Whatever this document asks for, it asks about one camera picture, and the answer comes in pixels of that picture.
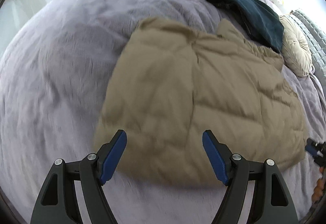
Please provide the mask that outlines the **person's left hand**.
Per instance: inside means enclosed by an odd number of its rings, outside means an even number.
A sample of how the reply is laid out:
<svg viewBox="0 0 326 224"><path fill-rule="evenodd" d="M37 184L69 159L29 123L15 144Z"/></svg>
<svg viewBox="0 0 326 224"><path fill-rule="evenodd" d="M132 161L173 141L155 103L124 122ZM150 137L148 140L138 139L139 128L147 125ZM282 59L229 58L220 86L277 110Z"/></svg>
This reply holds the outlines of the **person's left hand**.
<svg viewBox="0 0 326 224"><path fill-rule="evenodd" d="M317 185L314 188L313 195L312 195L312 202L318 202L322 196L324 191L325 179L320 178L317 181Z"/></svg>

